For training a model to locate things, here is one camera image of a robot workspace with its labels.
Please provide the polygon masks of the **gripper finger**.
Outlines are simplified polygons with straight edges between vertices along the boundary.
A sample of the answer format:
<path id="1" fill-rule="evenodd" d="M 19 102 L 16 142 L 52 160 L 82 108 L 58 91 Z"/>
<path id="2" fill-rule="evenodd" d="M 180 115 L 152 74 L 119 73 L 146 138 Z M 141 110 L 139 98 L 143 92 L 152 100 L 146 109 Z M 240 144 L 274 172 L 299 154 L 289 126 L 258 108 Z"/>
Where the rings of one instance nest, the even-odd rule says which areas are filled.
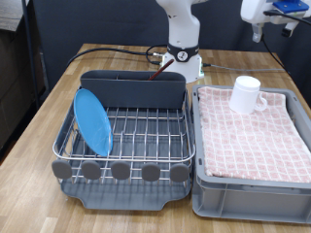
<path id="1" fill-rule="evenodd" d="M 293 35 L 295 28 L 297 27 L 297 22 L 289 22 L 282 30 L 282 35 L 284 37 L 290 38 Z"/>
<path id="2" fill-rule="evenodd" d="M 262 23 L 253 23 L 252 24 L 252 29 L 253 29 L 253 41 L 255 43 L 259 43 L 261 41 L 262 37 L 262 28 L 263 24 Z"/>

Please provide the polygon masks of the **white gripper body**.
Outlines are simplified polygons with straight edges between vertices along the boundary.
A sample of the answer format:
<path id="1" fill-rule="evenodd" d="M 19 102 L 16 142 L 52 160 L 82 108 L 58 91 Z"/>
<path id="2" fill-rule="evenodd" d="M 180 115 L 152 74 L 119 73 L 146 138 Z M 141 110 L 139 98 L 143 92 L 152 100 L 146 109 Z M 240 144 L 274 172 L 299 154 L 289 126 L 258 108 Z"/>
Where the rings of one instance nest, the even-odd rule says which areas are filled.
<path id="1" fill-rule="evenodd" d="M 310 17 L 311 0 L 242 0 L 240 15 L 249 23 L 283 24 Z"/>

